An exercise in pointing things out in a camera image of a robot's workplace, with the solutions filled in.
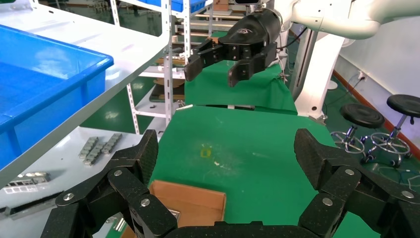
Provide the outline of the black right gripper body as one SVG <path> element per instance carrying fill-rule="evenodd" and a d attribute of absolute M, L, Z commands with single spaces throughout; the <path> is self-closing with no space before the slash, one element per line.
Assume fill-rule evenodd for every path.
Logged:
<path fill-rule="evenodd" d="M 274 11 L 255 11 L 236 22 L 218 39 L 225 60 L 251 60 L 265 56 L 266 61 L 276 59 L 276 42 L 281 22 Z"/>

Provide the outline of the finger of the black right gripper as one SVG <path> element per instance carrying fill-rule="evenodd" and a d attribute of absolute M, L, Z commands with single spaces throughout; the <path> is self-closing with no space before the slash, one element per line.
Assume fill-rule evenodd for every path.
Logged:
<path fill-rule="evenodd" d="M 254 74 L 266 70 L 276 59 L 276 51 L 277 43 L 273 42 L 254 56 L 239 60 L 228 71 L 228 86 L 235 87 L 238 82 L 249 80 Z"/>
<path fill-rule="evenodd" d="M 193 53 L 184 68 L 185 80 L 191 82 L 205 67 L 226 60 L 227 52 L 228 49 L 225 45 L 216 43 L 212 39 L 207 39 L 193 48 Z"/>

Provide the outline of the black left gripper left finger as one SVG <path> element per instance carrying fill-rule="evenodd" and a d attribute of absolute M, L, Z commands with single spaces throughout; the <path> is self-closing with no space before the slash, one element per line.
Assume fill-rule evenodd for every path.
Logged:
<path fill-rule="evenodd" d="M 158 157 L 155 130 L 118 150 L 96 175 L 62 192 L 42 231 L 43 238 L 91 238 L 120 213 L 138 238 L 163 238 L 177 228 L 171 212 L 147 187 Z"/>

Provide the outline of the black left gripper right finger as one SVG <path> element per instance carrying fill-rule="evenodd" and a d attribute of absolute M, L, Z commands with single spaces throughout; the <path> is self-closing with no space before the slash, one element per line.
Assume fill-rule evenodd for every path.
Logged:
<path fill-rule="evenodd" d="M 343 149 L 319 143 L 305 128 L 296 131 L 294 152 L 317 191 L 299 218 L 300 227 L 330 238 L 352 213 L 383 238 L 419 237 L 417 193 L 365 169 Z"/>

